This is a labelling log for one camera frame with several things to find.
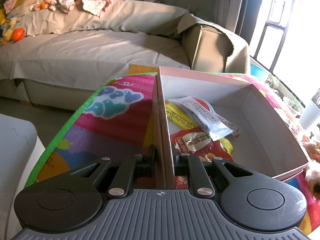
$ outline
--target play mat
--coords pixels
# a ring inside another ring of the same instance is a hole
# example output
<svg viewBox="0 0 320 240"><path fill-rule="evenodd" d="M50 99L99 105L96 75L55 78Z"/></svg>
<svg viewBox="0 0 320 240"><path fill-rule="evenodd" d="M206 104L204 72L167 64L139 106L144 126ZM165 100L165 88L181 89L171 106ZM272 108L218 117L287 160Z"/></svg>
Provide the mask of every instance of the play mat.
<svg viewBox="0 0 320 240"><path fill-rule="evenodd" d="M144 154L153 143L151 100L155 71L156 68L132 65L127 76L114 79L96 91L49 144L25 186L101 157L121 161L128 155ZM274 108L281 109L279 99L253 76L219 75L254 84ZM304 177L300 173L289 184L307 199L308 211L300 230L308 235L320 225L320 205L308 191Z"/></svg>

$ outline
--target white container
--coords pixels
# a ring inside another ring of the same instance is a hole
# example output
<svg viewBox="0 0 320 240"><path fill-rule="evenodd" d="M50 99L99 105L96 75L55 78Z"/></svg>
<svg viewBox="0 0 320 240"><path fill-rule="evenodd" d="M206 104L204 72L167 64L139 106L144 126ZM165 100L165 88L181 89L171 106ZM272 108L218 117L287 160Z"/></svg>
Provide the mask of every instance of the white container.
<svg viewBox="0 0 320 240"><path fill-rule="evenodd" d="M313 125L316 125L319 122L320 109L312 100L310 100L306 106L306 109L304 109L301 117L299 118L299 123L305 131L308 131Z"/></svg>

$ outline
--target orange ball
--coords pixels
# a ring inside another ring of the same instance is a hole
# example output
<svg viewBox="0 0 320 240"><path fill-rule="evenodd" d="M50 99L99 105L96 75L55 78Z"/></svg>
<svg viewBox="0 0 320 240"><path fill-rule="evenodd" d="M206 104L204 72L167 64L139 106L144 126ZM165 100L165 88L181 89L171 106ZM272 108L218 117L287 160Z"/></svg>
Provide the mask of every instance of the orange ball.
<svg viewBox="0 0 320 240"><path fill-rule="evenodd" d="M23 28L18 28L15 29L12 33L12 40L13 41L21 41L24 37L24 29Z"/></svg>

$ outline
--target gray ribbed surface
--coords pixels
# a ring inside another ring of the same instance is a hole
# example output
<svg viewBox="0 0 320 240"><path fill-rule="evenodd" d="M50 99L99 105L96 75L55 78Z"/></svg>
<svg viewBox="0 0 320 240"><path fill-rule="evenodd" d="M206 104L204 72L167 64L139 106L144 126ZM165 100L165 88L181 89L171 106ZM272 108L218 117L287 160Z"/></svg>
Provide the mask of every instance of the gray ribbed surface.
<svg viewBox="0 0 320 240"><path fill-rule="evenodd" d="M188 190L134 190L123 200L111 200L91 224L73 232L44 234L23 230L15 240L302 240L296 228L259 234L229 222L211 200Z"/></svg>

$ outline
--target curtain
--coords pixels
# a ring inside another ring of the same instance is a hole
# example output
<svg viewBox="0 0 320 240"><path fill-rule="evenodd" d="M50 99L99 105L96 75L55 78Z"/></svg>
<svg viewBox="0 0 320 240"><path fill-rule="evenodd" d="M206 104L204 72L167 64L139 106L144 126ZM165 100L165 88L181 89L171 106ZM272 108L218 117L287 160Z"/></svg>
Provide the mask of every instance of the curtain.
<svg viewBox="0 0 320 240"><path fill-rule="evenodd" d="M213 21L232 32L236 29L242 0L215 0Z"/></svg>
<svg viewBox="0 0 320 240"><path fill-rule="evenodd" d="M244 0L237 21L236 34L250 44L262 0Z"/></svg>

